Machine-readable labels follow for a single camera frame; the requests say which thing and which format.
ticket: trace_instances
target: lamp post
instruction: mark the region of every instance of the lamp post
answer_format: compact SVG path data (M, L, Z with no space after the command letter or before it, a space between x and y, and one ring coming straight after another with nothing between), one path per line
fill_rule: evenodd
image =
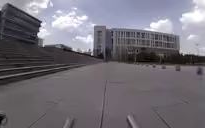
M199 56L199 44L195 44L196 45L196 49L197 49L197 55Z

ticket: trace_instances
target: distant building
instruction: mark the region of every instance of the distant building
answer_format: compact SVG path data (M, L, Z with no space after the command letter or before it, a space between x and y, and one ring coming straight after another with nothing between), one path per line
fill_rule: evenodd
M38 46L43 47L44 45L44 39L38 38Z
M0 14L0 39L38 44L41 21L18 9L5 4Z
M94 27L94 56L111 57L113 60L125 61L131 54L154 52L168 56L180 50L179 36L161 32Z
M72 51L72 48L69 46L66 46L64 44L51 44L51 45L44 45L44 47L55 47L55 48L59 48L59 49L63 49L66 51Z

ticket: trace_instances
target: blue sky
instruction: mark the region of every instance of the blue sky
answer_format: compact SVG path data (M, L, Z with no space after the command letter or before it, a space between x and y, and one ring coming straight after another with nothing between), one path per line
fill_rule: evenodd
M43 21L39 36L45 44L87 50L99 24L174 33L181 37L181 52L199 49L205 55L205 0L0 0L0 5L6 2Z

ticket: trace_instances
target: cloud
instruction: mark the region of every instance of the cloud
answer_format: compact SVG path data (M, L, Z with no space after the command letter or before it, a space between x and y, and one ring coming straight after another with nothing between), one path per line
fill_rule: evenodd
M48 35L50 35L50 34L51 34L51 33L48 32L47 29L41 28L41 29L40 29L40 32L38 33L38 37L40 37L40 38L45 38L46 36L48 36Z
M183 36L183 41L187 44L187 49L194 47L194 43L199 44L201 48L205 49L205 0L192 0L193 7L191 11L185 12L180 17L182 24L182 33L190 35Z
M205 10L194 9L192 12L182 14L180 21L183 23L183 29L186 29L190 25L205 25Z
M49 6L53 7L53 3L50 0L33 0L26 5L25 10L30 14L36 15Z
M61 10L57 10L55 13L62 14L63 12Z
M44 27L44 26L46 26L46 22L41 23L41 27Z
M197 35L189 35L187 40L188 41L198 41L199 37Z
M145 30L173 33L173 24L169 19L159 20L157 22L152 22L150 28L145 28Z
M82 41L84 43L92 43L93 42L93 36L92 35L87 35L86 37L82 37L82 36L76 36L75 40L79 40Z
M52 1L49 2L49 6L50 6L50 7L54 7L54 4L53 4Z
M39 38L45 38L46 36L51 35L51 33L45 28L46 22L41 23L40 32L37 34Z
M64 30L67 28L78 28L80 25L88 19L86 15L78 15L75 9L72 9L66 14L61 14L61 11L56 11L57 15L54 15L54 21L52 22L52 27Z

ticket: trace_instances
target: road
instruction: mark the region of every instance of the road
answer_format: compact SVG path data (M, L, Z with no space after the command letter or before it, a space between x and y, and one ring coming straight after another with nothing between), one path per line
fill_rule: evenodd
M7 128L205 128L205 72L102 63L0 86Z

